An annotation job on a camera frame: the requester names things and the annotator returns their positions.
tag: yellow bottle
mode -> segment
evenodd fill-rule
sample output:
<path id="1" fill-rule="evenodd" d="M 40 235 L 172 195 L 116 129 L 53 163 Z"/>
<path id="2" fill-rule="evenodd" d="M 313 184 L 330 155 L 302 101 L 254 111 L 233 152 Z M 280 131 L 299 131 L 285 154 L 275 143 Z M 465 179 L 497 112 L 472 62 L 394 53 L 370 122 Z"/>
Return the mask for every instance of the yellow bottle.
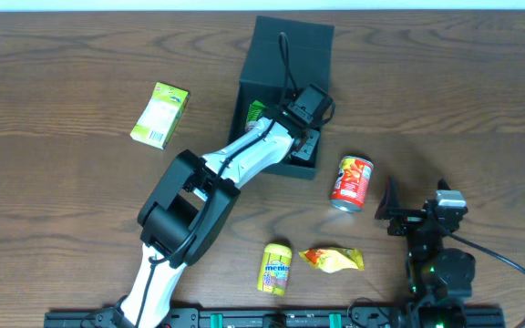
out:
<path id="1" fill-rule="evenodd" d="M 286 246 L 275 243 L 266 245 L 259 274 L 259 291 L 284 295 L 292 256 L 291 249 Z"/>

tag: open box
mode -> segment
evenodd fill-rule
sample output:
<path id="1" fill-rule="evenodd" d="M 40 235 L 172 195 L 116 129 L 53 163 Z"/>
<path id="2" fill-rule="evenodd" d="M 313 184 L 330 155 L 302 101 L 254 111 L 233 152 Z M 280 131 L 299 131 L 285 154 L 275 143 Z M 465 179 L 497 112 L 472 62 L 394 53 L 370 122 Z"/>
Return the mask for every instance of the open box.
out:
<path id="1" fill-rule="evenodd" d="M 284 64 L 278 43 L 281 32 L 289 38 L 290 68 L 297 86 L 304 88 L 315 83 L 324 91 L 329 91 L 334 27 L 258 16 L 251 48 L 239 79 L 229 143 L 245 133 L 246 117 L 252 102 L 258 100 L 266 106 L 272 106 L 279 100 L 284 79 Z M 320 140 L 321 136 L 309 160 L 291 157 L 287 162 L 274 164 L 264 172 L 313 179 L 317 170 Z"/>

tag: wooden table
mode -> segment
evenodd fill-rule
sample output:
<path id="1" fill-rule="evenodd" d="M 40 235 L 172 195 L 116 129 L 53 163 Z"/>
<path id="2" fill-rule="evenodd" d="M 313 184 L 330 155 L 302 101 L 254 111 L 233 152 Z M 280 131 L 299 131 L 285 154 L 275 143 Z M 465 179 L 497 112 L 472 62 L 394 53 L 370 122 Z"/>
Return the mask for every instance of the wooden table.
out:
<path id="1" fill-rule="evenodd" d="M 406 245 L 373 214 L 387 175 L 419 208 L 445 177 L 469 215 L 458 234 L 525 266 L 525 12 L 267 15 L 335 25 L 331 94 L 315 181 L 261 174 L 173 295 L 204 307 L 391 302 Z M 137 213 L 180 151 L 224 146 L 256 13 L 0 14 L 0 327 L 128 293 Z M 129 132 L 156 81 L 191 99 L 167 150 Z M 340 158 L 375 162 L 365 211 L 330 206 Z M 256 291 L 265 243 L 358 248 L 365 271 L 328 275 L 294 259 L 286 296 Z M 525 315 L 525 277 L 473 251 L 471 303 Z"/>

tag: green packet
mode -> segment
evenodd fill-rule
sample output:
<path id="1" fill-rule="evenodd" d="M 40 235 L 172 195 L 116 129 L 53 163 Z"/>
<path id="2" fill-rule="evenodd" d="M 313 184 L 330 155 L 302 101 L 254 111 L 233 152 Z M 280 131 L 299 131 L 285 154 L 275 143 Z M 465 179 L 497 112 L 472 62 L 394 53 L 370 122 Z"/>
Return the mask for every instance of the green packet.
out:
<path id="1" fill-rule="evenodd" d="M 153 89 L 151 100 L 130 133 L 131 137 L 164 149 L 180 122 L 188 98 L 188 91 L 158 82 Z"/>

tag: robotic arm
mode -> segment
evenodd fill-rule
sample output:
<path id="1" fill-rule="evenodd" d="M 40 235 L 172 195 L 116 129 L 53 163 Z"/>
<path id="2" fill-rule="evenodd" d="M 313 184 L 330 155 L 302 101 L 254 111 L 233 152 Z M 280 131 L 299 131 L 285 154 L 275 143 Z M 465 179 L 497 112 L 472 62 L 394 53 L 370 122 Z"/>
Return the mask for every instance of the robotic arm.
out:
<path id="1" fill-rule="evenodd" d="M 304 144 L 333 100 L 310 85 L 288 106 L 270 108 L 256 126 L 232 144 L 197 157 L 181 152 L 141 209 L 143 260 L 130 295 L 115 309 L 119 327 L 155 327 L 170 310 L 170 297 L 186 266 L 213 244 L 228 218 L 239 188 Z M 179 194 L 205 201 L 196 209 Z"/>

